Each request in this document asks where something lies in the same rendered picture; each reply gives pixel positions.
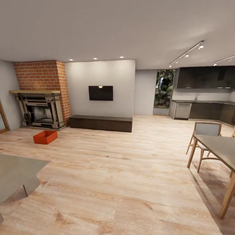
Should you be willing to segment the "storage box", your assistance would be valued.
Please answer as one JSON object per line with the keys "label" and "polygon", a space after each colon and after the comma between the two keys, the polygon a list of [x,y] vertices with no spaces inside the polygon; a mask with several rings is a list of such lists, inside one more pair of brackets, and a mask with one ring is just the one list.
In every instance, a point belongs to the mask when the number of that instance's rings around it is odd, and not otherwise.
{"label": "storage box", "polygon": [[33,136],[35,144],[49,144],[58,138],[57,131],[43,131]]}

